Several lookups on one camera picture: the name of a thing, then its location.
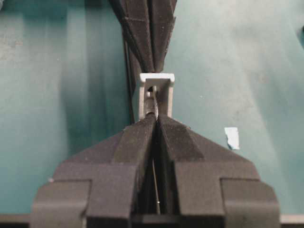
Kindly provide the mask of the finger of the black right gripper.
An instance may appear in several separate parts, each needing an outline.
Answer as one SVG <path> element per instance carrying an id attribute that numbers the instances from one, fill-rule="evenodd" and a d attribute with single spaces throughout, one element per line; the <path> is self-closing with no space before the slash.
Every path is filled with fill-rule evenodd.
<path id="1" fill-rule="evenodd" d="M 136 56 L 144 73 L 154 72 L 152 40 L 150 33 L 148 1 L 146 0 L 111 0 L 124 38 Z"/>
<path id="2" fill-rule="evenodd" d="M 175 24 L 175 0 L 150 0 L 149 19 L 152 41 L 154 72 L 160 73 L 168 51 Z"/>

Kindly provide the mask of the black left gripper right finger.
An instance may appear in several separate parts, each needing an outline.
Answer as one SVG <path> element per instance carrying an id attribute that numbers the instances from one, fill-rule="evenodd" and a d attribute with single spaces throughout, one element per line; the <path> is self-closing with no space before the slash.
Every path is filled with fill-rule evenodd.
<path id="1" fill-rule="evenodd" d="M 182 227 L 280 227 L 275 192 L 251 161 L 164 115 L 158 132 Z"/>

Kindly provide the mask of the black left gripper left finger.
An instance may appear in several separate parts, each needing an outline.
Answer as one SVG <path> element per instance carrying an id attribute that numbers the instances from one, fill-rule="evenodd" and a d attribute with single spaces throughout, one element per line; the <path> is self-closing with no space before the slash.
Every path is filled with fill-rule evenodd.
<path id="1" fill-rule="evenodd" d="M 63 161 L 36 193 L 33 228 L 129 228 L 156 125 L 155 116 Z"/>

